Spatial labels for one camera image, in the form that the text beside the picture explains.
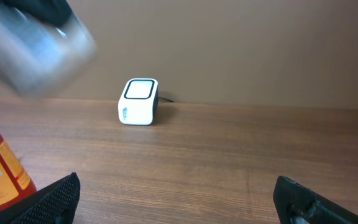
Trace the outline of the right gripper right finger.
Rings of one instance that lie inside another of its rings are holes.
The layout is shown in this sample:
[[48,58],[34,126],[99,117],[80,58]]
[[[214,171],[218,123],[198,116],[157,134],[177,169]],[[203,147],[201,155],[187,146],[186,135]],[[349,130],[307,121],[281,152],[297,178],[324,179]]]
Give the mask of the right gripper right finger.
[[311,189],[279,176],[273,201],[281,224],[358,224],[358,215]]

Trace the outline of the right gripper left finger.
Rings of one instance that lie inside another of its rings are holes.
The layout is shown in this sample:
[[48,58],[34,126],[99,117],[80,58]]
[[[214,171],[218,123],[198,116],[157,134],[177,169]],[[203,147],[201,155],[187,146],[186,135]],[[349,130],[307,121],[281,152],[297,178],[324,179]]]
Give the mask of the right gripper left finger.
[[0,211],[0,224],[72,224],[81,184],[75,172]]

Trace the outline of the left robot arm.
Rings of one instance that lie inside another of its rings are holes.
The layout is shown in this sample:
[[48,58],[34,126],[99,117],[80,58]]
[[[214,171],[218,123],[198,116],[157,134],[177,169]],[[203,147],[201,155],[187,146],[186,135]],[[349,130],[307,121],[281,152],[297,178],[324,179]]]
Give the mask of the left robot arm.
[[0,82],[43,96],[75,79],[96,41],[66,0],[0,0]]

